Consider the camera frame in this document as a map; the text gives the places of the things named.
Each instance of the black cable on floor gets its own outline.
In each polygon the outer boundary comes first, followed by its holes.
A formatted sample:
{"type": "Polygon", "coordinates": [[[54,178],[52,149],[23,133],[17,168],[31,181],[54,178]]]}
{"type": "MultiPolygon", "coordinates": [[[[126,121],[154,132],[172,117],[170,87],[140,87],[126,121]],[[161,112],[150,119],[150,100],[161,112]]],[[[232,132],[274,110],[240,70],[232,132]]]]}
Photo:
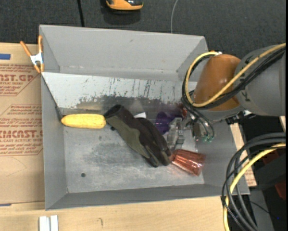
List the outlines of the black cable on floor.
{"type": "Polygon", "coordinates": [[[84,16],[83,16],[82,5],[81,5],[81,0],[76,0],[76,1],[77,1],[78,11],[79,11],[79,14],[80,14],[81,25],[82,25],[82,27],[85,27],[84,16]]]}

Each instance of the dark floor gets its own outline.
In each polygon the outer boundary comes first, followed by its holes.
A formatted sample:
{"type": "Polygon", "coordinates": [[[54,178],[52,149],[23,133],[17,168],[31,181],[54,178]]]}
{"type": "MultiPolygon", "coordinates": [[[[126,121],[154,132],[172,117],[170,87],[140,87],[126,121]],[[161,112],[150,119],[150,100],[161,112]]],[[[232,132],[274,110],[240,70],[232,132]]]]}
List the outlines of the dark floor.
{"type": "MultiPolygon", "coordinates": [[[[101,0],[81,0],[81,5],[86,27],[201,35],[209,50],[239,58],[286,42],[286,0],[178,0],[174,7],[176,1],[144,0],[141,12],[128,15],[113,14],[101,0]]],[[[36,43],[40,24],[81,26],[77,0],[0,0],[0,42],[36,43]]],[[[248,125],[245,130],[253,134],[270,128],[248,125]]],[[[275,230],[286,230],[286,202],[274,188],[265,197],[268,211],[279,217],[275,230]]]]}

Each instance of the black cable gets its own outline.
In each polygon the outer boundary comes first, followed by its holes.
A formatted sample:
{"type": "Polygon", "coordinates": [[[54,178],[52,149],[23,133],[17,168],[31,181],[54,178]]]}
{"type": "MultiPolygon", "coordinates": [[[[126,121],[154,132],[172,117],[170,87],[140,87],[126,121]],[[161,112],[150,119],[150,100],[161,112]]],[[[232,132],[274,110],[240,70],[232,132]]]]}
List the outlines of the black cable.
{"type": "MultiPolygon", "coordinates": [[[[206,55],[203,56],[202,58],[200,58],[193,66],[192,66],[192,70],[190,72],[190,75],[193,73],[193,71],[195,70],[195,68],[199,65],[199,63],[201,63],[203,60],[205,60],[206,58],[210,58],[211,56],[214,56],[214,54],[211,55],[206,55]]],[[[206,132],[206,136],[207,137],[214,137],[214,128],[211,125],[211,123],[209,122],[209,120],[199,111],[197,111],[196,109],[194,109],[194,107],[189,103],[187,96],[186,96],[186,89],[185,89],[185,83],[186,83],[186,79],[187,79],[187,75],[185,75],[184,80],[183,80],[183,84],[182,84],[182,98],[181,98],[181,102],[182,104],[185,106],[185,108],[192,114],[194,115],[197,120],[202,124],[202,126],[205,129],[206,132]]]]}
{"type": "MultiPolygon", "coordinates": [[[[253,138],[253,140],[251,140],[251,141],[259,141],[259,140],[262,140],[262,139],[277,138],[277,137],[284,138],[285,136],[286,136],[285,133],[270,133],[270,134],[264,134],[264,135],[261,135],[261,136],[257,136],[255,138],[253,138]]],[[[237,157],[236,160],[235,160],[235,169],[237,168],[238,164],[239,164],[239,157],[237,157]]],[[[246,208],[246,206],[244,204],[243,198],[241,196],[241,191],[240,191],[239,184],[236,185],[236,191],[237,191],[238,200],[240,202],[240,206],[241,206],[246,218],[249,220],[250,224],[253,227],[256,226],[256,224],[254,223],[253,219],[250,217],[250,215],[249,215],[249,213],[247,211],[247,208],[246,208]]]]}
{"type": "Polygon", "coordinates": [[[232,91],[220,95],[220,98],[216,101],[209,103],[203,107],[197,107],[197,109],[211,109],[217,107],[232,97],[234,97],[238,92],[244,89],[249,83],[251,83],[259,74],[261,74],[265,69],[267,69],[272,63],[278,61],[284,54],[286,48],[281,48],[271,55],[267,56],[247,77],[244,78],[232,91]]]}
{"type": "MultiPolygon", "coordinates": [[[[239,167],[242,166],[242,164],[249,158],[248,156],[245,157],[240,163],[238,163],[239,161],[239,158],[241,156],[241,154],[243,153],[243,151],[251,148],[251,147],[254,147],[254,146],[257,146],[257,145],[260,145],[260,144],[267,144],[267,143],[278,143],[278,142],[283,142],[284,139],[270,139],[270,138],[273,138],[273,137],[284,137],[285,134],[284,133],[273,133],[273,134],[267,134],[267,135],[262,135],[262,136],[258,136],[256,138],[253,138],[252,140],[250,140],[246,145],[244,145],[237,153],[235,153],[235,155],[231,158],[229,164],[228,164],[228,168],[227,168],[227,173],[226,173],[226,181],[222,187],[222,203],[223,203],[223,206],[225,206],[228,210],[230,210],[230,208],[226,205],[225,203],[225,195],[224,195],[224,191],[225,191],[225,187],[227,189],[227,192],[228,192],[228,198],[230,199],[230,202],[232,203],[232,206],[234,207],[236,213],[238,214],[239,218],[242,220],[242,222],[244,224],[246,224],[246,226],[249,228],[249,230],[256,230],[256,228],[252,228],[248,225],[247,221],[244,219],[244,217],[241,216],[239,210],[237,209],[237,207],[235,206],[234,204],[234,201],[233,201],[233,198],[232,198],[232,195],[230,193],[230,188],[229,188],[229,180],[230,178],[234,175],[234,174],[237,174],[237,170],[239,167]],[[235,168],[234,170],[229,173],[232,165],[233,165],[233,162],[235,160],[235,168]]],[[[259,150],[251,153],[251,154],[256,154],[258,153],[259,150]]],[[[232,212],[230,211],[229,214],[232,216],[232,217],[235,217],[232,212]]],[[[237,222],[237,219],[235,218],[234,219],[235,222],[240,226],[241,223],[238,221],[237,222]]]]}
{"type": "MultiPolygon", "coordinates": [[[[259,140],[262,140],[262,139],[270,139],[270,138],[272,138],[272,137],[284,137],[284,136],[285,136],[284,133],[271,133],[271,134],[261,135],[261,136],[258,136],[258,137],[253,138],[253,139],[250,140],[246,145],[244,145],[239,151],[237,151],[237,152],[234,154],[234,156],[231,158],[231,160],[230,160],[230,162],[229,162],[229,164],[228,164],[227,170],[228,170],[228,169],[230,170],[230,168],[232,167],[233,161],[234,161],[235,159],[239,159],[239,158],[241,157],[241,154],[243,153],[243,151],[249,149],[250,147],[256,146],[259,140]]],[[[223,186],[223,189],[222,189],[222,196],[223,196],[223,198],[224,198],[224,190],[225,190],[225,184],[226,184],[226,182],[229,181],[230,177],[237,171],[237,169],[238,169],[247,159],[248,159],[248,157],[245,157],[245,158],[243,159],[243,161],[241,161],[239,164],[236,165],[235,169],[234,169],[230,174],[227,173],[227,178],[226,178],[226,181],[225,181],[224,186],[223,186]]]]}
{"type": "Polygon", "coordinates": [[[76,0],[76,1],[77,1],[78,11],[79,11],[79,14],[80,14],[81,25],[82,25],[82,27],[85,27],[81,0],[76,0]]]}
{"type": "MultiPolygon", "coordinates": [[[[253,153],[251,153],[251,154],[257,154],[259,151],[261,151],[260,149],[259,150],[257,150],[257,151],[255,151],[255,152],[253,152],[253,153]]],[[[248,156],[246,156],[241,162],[240,162],[240,164],[237,166],[237,168],[235,169],[235,170],[237,170],[239,167],[241,167],[242,166],[242,164],[243,163],[245,163],[246,162],[246,160],[248,160],[248,156]]],[[[241,227],[242,226],[242,223],[240,223],[240,221],[235,217],[235,215],[234,215],[234,213],[233,213],[233,211],[231,210],[231,208],[226,204],[226,202],[225,202],[225,193],[224,193],[224,191],[225,191],[225,187],[226,187],[226,184],[228,184],[228,181],[230,180],[230,177],[231,176],[233,176],[234,175],[234,171],[232,171],[229,175],[228,175],[228,177],[226,178],[226,182],[224,183],[224,185],[223,185],[223,187],[222,187],[222,195],[221,195],[221,200],[222,200],[222,204],[223,204],[223,206],[228,210],[228,213],[229,213],[229,215],[234,219],[234,221],[239,225],[239,227],[241,227]]]]}

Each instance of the cable bundle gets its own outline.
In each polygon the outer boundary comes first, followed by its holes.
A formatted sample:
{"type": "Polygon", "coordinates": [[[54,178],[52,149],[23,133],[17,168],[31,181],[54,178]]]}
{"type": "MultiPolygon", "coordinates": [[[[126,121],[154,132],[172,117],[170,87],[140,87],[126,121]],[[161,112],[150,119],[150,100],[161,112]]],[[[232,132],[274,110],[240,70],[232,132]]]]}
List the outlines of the cable bundle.
{"type": "Polygon", "coordinates": [[[226,171],[226,180],[222,188],[223,219],[224,228],[226,231],[230,231],[228,226],[228,214],[233,218],[233,220],[239,225],[239,227],[243,231],[258,230],[256,223],[251,218],[251,215],[247,211],[247,208],[244,204],[238,182],[244,175],[246,170],[250,168],[255,162],[257,162],[265,155],[280,148],[286,148],[285,133],[265,134],[248,141],[230,159],[226,171]],[[268,149],[256,149],[254,152],[250,153],[250,148],[255,146],[265,146],[268,149]],[[240,157],[244,151],[247,151],[249,155],[240,161],[240,157]],[[243,210],[243,214],[238,210],[233,200],[232,192],[234,189],[236,189],[237,191],[237,197],[243,210]]]}

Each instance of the black glove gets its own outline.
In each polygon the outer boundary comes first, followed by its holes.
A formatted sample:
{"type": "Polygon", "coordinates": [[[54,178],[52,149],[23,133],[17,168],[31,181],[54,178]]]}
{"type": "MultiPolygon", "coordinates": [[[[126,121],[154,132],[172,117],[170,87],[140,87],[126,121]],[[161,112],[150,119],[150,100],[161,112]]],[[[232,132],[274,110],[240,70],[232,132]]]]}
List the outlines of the black glove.
{"type": "Polygon", "coordinates": [[[149,120],[134,118],[121,105],[112,107],[104,114],[104,117],[125,142],[146,158],[152,166],[158,167],[160,162],[165,166],[170,164],[171,151],[167,142],[149,120]]]}

